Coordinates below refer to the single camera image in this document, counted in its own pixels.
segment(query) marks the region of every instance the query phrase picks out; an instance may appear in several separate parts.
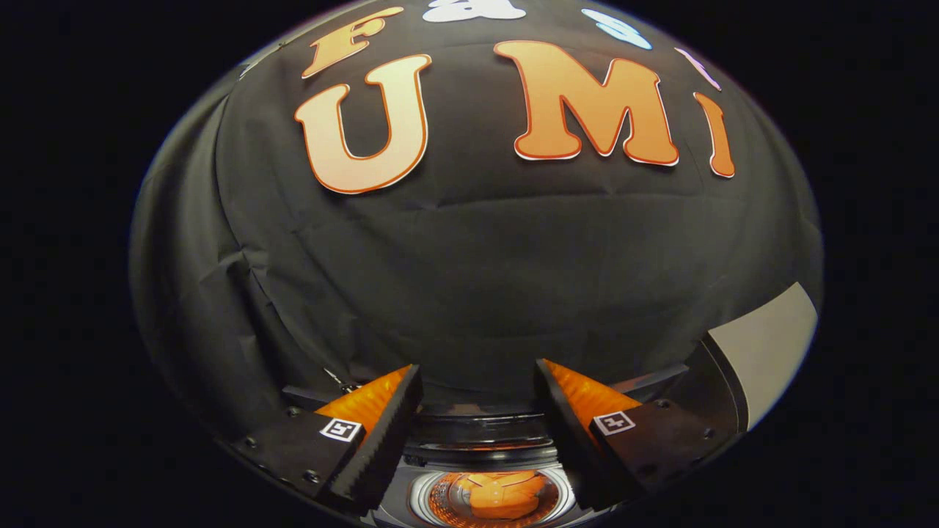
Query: letter m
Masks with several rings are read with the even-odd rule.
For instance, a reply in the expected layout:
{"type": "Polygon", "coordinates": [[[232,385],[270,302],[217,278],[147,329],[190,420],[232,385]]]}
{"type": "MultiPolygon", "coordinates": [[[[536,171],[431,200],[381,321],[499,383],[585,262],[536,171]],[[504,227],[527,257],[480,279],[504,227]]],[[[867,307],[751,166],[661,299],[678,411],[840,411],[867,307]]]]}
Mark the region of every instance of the letter m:
{"type": "Polygon", "coordinates": [[[641,163],[678,163],[654,71],[614,58],[601,84],[554,44],[509,40],[496,44],[495,52],[515,61],[521,74],[528,130],[516,139],[515,147],[522,158],[565,160],[580,153],[580,138],[567,130],[564,120],[566,104],[599,154],[613,152],[629,116],[629,137],[623,142],[626,156],[641,163]]]}

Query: orange letter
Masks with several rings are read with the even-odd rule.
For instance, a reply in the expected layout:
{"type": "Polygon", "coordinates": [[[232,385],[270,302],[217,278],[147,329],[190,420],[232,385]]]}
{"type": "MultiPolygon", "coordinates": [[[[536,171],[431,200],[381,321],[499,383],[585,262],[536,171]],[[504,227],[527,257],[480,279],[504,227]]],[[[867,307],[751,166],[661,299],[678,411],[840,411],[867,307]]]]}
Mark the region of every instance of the orange letter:
{"type": "Polygon", "coordinates": [[[373,13],[365,18],[340,27],[329,33],[326,37],[310,44],[310,47],[316,46],[316,55],[313,57],[313,64],[303,71],[303,79],[313,76],[326,67],[352,56],[368,47],[368,40],[353,42],[356,37],[371,37],[385,27],[385,19],[403,11],[404,8],[387,8],[378,13],[373,13]]]}
{"type": "Polygon", "coordinates": [[[365,75],[367,84],[381,86],[388,119],[388,143],[377,154],[360,158],[349,153],[339,107],[348,85],[328,88],[297,109],[294,118],[303,125],[310,167],[320,183],[337,193],[364,193],[395,183],[417,165],[427,147],[418,72],[429,65],[430,55],[416,54],[365,75]]]}
{"type": "Polygon", "coordinates": [[[711,170],[718,176],[733,178],[733,160],[731,160],[731,144],[727,141],[727,129],[724,128],[724,111],[707,96],[695,92],[695,100],[704,109],[707,117],[707,126],[711,130],[711,170]]]}
{"type": "Polygon", "coordinates": [[[608,156],[629,115],[623,151],[642,163],[675,165],[678,148],[658,93],[658,75],[635,62],[616,58],[600,84],[574,57],[546,42],[509,40],[497,54],[515,61],[525,88],[528,131],[516,139],[526,160],[566,160],[580,152],[580,139],[567,130],[564,105],[571,109],[593,148],[608,156]]]}

